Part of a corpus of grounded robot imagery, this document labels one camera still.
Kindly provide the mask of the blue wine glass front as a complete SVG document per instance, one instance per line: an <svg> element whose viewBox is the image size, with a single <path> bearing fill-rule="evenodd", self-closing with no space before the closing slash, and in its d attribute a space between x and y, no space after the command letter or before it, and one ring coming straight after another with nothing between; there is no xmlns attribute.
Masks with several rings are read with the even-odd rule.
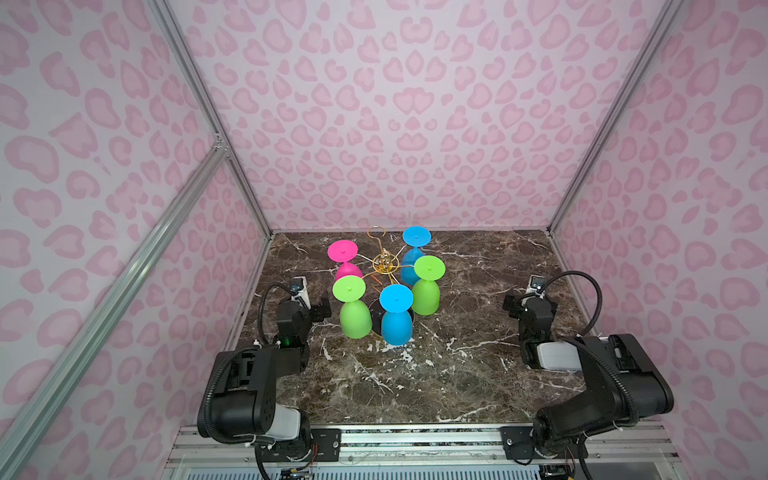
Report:
<svg viewBox="0 0 768 480"><path fill-rule="evenodd" d="M388 344L402 346L412 338L413 320L409 310L413 300L412 291L404 285L390 285L382 291L379 297L384 310L381 336Z"/></svg>

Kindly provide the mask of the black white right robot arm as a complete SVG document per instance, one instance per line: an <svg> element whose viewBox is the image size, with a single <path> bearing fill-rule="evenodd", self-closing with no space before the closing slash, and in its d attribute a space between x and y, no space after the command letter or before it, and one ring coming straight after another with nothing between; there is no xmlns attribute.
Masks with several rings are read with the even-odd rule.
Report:
<svg viewBox="0 0 768 480"><path fill-rule="evenodd" d="M523 364L533 370L579 373L584 390L539 408L532 427L501 429L506 458L527 466L539 459L588 458L587 440L632 428L671 412L671 387L631 334L566 336L555 341L557 303L545 295L508 294L502 308L518 322Z"/></svg>

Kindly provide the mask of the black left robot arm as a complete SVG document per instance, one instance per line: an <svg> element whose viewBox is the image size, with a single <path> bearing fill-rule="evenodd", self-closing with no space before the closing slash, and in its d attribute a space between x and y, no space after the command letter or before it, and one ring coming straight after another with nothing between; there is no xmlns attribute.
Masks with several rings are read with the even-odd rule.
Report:
<svg viewBox="0 0 768 480"><path fill-rule="evenodd" d="M288 460L314 454L308 415L277 401L277 380L304 372L312 326L332 315L326 296L309 307L300 299L277 308L276 342L223 351L216 356L197 415L204 438L251 444L261 453Z"/></svg>

